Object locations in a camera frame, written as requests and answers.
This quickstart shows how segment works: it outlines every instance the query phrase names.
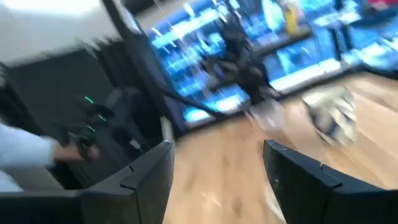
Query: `display case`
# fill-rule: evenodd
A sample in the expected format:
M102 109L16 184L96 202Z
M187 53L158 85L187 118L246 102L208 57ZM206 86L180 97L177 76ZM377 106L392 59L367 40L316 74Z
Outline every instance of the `display case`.
M147 34L179 94L215 110L233 113L248 96L236 85L216 92L209 91L207 86L212 80L198 66L203 55L223 53L224 43L219 34L218 21L225 18L228 10L220 2L222 1L207 0L200 1L200 4L184 4L172 15L172 18L178 19L159 21ZM278 39L284 31L284 17L275 1L233 0L231 3L253 46L267 45ZM301 0L299 6L302 9L299 13L305 16L306 21L334 10L332 0ZM333 59L333 41L329 32L316 28L314 31L314 38L297 42L264 57L271 85L276 90L283 91L301 82L301 79L311 78L312 73L321 75L327 70L333 70L330 66L337 66ZM206 112L191 106L186 106L183 113L188 123L192 124L210 117Z

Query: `blue light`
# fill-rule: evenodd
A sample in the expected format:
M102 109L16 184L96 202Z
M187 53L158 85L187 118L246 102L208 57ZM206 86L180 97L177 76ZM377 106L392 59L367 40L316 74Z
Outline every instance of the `blue light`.
M231 4L235 9L239 9L240 7L236 1L232 1ZM219 13L227 14L228 10L225 6L220 6L219 11L212 8L205 9L195 19L190 21L182 21L172 26L172 32L168 32L161 37L157 37L154 41L152 41L152 45L159 49L170 42L173 42L215 21L220 17Z

